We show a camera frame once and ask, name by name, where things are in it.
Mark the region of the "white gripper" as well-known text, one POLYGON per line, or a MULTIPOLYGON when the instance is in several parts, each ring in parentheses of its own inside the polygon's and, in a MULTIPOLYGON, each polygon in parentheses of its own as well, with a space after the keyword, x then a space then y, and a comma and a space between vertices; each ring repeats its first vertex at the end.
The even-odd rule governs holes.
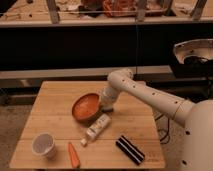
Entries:
POLYGON ((100 94, 100 103, 102 108, 111 107, 117 101, 120 92, 112 87, 105 87, 100 94))

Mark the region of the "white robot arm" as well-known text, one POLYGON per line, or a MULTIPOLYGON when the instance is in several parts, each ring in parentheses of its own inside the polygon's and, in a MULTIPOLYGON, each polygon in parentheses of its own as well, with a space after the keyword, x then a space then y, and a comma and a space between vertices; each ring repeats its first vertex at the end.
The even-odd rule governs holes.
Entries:
POLYGON ((184 143, 179 171, 213 171, 213 99, 194 103, 133 80, 130 69, 107 76, 101 92, 101 105, 113 108, 121 92, 126 92, 161 112, 184 128, 184 143))

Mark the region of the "white robot base shell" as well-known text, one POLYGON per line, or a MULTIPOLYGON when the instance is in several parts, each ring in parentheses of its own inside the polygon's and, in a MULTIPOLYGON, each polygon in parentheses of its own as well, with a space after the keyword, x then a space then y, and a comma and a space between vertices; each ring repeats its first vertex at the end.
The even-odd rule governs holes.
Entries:
POLYGON ((213 60, 213 38, 193 39, 177 43, 173 46, 173 54, 180 64, 192 56, 213 60))

